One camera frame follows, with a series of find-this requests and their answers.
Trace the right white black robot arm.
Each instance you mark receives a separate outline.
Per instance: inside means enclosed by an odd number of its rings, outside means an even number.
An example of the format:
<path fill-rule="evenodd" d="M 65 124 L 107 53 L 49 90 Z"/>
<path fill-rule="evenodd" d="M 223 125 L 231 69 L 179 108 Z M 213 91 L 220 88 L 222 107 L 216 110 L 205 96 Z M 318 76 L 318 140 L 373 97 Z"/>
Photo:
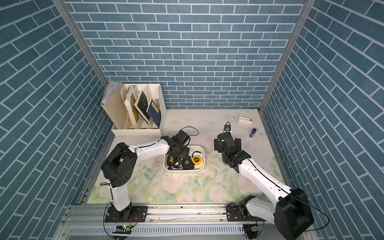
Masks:
<path fill-rule="evenodd" d="M 306 193 L 284 185 L 241 149 L 241 139 L 224 132 L 214 140 L 214 149 L 222 154 L 223 162 L 255 184 L 269 202 L 250 195 L 240 202 L 239 211 L 245 220 L 261 218 L 273 223 L 287 240 L 295 240 L 313 223 L 314 217 Z"/>

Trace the black yellow tape measure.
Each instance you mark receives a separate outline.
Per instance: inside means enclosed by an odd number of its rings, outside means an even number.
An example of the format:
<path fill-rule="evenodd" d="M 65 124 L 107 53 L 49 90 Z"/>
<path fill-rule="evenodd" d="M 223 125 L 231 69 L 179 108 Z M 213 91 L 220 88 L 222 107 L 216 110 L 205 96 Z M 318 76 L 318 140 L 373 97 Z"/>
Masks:
<path fill-rule="evenodd" d="M 172 170 L 174 166 L 177 164 L 177 160 L 174 157 L 168 155 L 167 157 L 167 166 L 169 170 Z"/>

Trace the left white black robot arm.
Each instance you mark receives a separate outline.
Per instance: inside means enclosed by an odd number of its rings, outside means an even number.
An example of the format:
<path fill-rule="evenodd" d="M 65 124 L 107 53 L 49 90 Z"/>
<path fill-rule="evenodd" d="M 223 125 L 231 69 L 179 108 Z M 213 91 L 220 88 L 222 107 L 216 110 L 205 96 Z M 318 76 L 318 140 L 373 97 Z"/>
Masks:
<path fill-rule="evenodd" d="M 155 156 L 167 155 L 170 160 L 173 160 L 173 165 L 180 165 L 182 160 L 187 160 L 189 157 L 190 139 L 186 132 L 180 130 L 173 137 L 162 136 L 159 140 L 146 144 L 136 146 L 117 144 L 101 165 L 112 193 L 113 208 L 122 212 L 131 205 L 126 184 L 137 163 Z"/>

